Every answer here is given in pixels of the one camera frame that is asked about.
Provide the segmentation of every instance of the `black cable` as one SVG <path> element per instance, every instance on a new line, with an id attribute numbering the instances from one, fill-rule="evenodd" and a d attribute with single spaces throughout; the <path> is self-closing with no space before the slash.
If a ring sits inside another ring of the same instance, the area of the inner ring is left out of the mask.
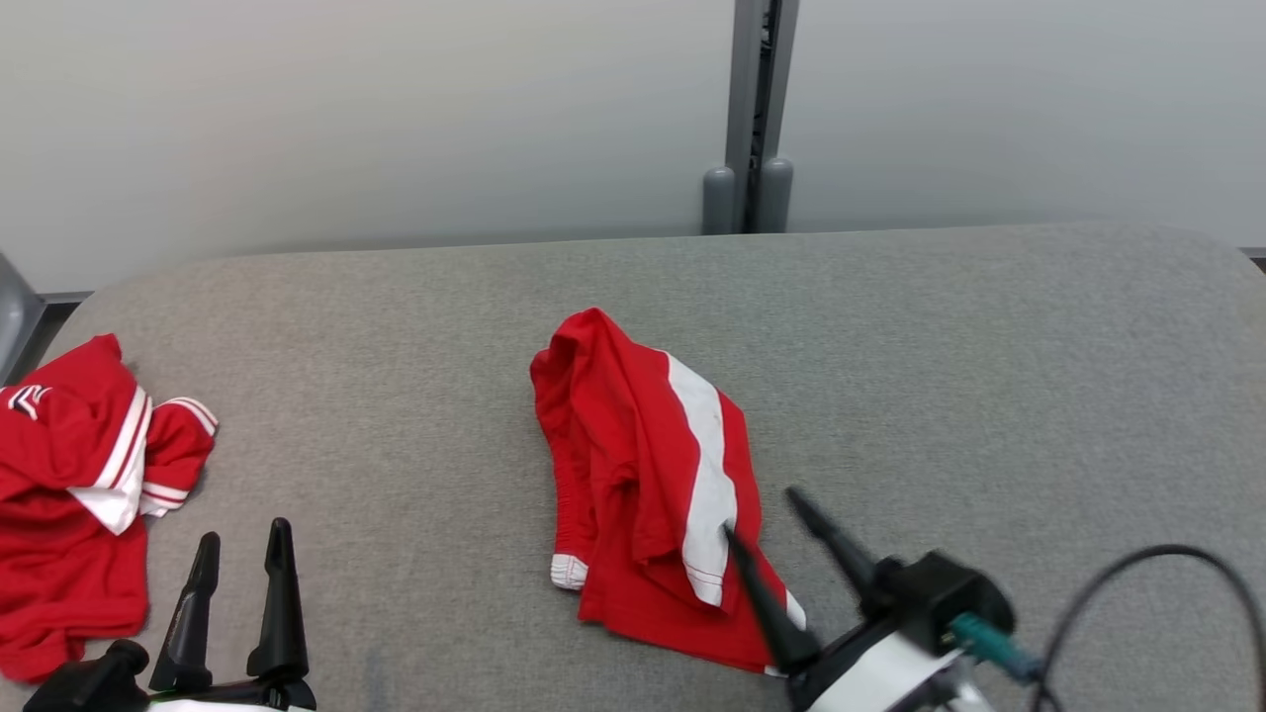
<path id="1" fill-rule="evenodd" d="M 1056 625 L 1055 633 L 1051 636 L 1051 642 L 1046 646 L 1046 664 L 1042 669 L 1042 677 L 1037 680 L 1037 689 L 1033 694 L 1029 712 L 1042 712 L 1044 702 L 1050 702 L 1051 707 L 1056 712 L 1062 712 L 1062 704 L 1051 689 L 1050 680 L 1052 673 L 1055 671 L 1055 664 L 1058 660 L 1060 652 L 1063 650 L 1063 644 L 1067 641 L 1069 633 L 1072 631 L 1072 625 L 1076 623 L 1077 618 L 1081 617 L 1081 613 L 1085 612 L 1086 604 L 1090 603 L 1090 599 L 1099 593 L 1104 584 L 1117 578 L 1117 575 L 1125 569 L 1148 559 L 1156 559 L 1160 556 L 1186 556 L 1190 559 L 1199 559 L 1200 561 L 1204 561 L 1217 569 L 1227 583 L 1231 584 L 1232 590 L 1236 593 L 1236 598 L 1238 598 L 1239 603 L 1243 604 L 1244 612 L 1248 614 L 1248 623 L 1252 627 L 1253 654 L 1257 659 L 1257 709 L 1260 712 L 1266 712 L 1266 628 L 1262 626 L 1262 613 L 1261 607 L 1257 603 L 1257 598 L 1253 595 L 1252 589 L 1248 587 L 1248 583 L 1244 582 L 1243 576 L 1241 576 L 1229 564 L 1203 549 L 1182 544 L 1148 546 L 1123 556 L 1117 560 L 1115 564 L 1096 574 L 1095 578 L 1093 578 L 1090 583 L 1086 584 L 1080 593 L 1077 593 L 1077 595 L 1072 599 L 1072 603 L 1063 612 L 1058 625 Z"/>

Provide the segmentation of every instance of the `gray fabric tabletop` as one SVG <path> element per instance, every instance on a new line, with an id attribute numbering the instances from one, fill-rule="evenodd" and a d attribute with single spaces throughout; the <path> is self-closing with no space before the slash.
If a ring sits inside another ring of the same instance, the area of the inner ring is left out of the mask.
<path id="1" fill-rule="evenodd" d="M 1266 590 L 1266 279 L 1238 251 L 1119 224 L 595 241 L 247 257 L 89 299 L 49 357 L 115 332 L 156 399 L 222 422 L 151 526 L 139 640 L 219 531 L 209 664 L 243 677 L 285 516 L 324 711 L 784 709 L 779 680 L 582 626 L 549 584 L 528 364 L 591 305 L 746 412 L 762 545 L 824 637 L 856 616 L 789 484 L 875 551 L 990 573 L 1034 649 L 1137 546 L 1212 547 Z M 1057 684 L 1070 711 L 1250 709 L 1251 670 L 1232 595 L 1165 561 L 1094 606 Z"/>

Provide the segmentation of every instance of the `white partition panel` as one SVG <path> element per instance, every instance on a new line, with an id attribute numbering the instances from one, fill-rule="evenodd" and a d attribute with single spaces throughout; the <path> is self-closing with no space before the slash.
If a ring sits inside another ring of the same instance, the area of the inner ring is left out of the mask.
<path id="1" fill-rule="evenodd" d="M 39 291 L 196 257 L 691 234 L 734 0 L 0 8 L 0 252 Z"/>
<path id="2" fill-rule="evenodd" d="M 1266 246 L 1262 0 L 800 0 L 789 231 L 1125 218 Z"/>

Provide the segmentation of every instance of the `dark floor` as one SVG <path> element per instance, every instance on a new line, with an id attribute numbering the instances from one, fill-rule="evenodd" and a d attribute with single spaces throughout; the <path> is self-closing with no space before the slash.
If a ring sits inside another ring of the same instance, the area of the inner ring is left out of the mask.
<path id="1" fill-rule="evenodd" d="M 35 331 L 30 334 L 30 341 L 27 342 L 27 347 L 22 351 L 18 364 L 14 366 L 13 372 L 9 374 L 8 383 L 4 385 L 13 385 L 35 370 L 39 360 L 44 356 L 44 351 L 48 350 L 48 345 L 53 342 L 53 337 L 57 336 L 57 332 L 66 323 L 66 319 L 71 317 L 71 312 L 76 307 L 78 307 L 77 302 L 48 304 L 44 307 L 44 313 L 41 315 L 39 323 L 35 324 Z"/>

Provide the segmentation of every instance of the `red garment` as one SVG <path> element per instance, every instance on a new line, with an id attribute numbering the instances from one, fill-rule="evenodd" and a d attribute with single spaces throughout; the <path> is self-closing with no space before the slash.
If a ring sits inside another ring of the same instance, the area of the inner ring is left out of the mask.
<path id="1" fill-rule="evenodd" d="M 532 361 L 553 454 L 551 579 L 582 589 L 580 620 L 749 670 L 772 664 L 722 526 L 761 528 L 743 413 L 680 361 L 634 343 L 600 309 L 572 315 Z M 766 584 L 804 611 L 758 556 Z"/>
<path id="2" fill-rule="evenodd" d="M 215 427 L 192 399 L 153 407 L 113 334 L 0 389 L 0 673 L 39 682 L 86 639 L 141 631 L 138 514 L 184 504 Z"/>

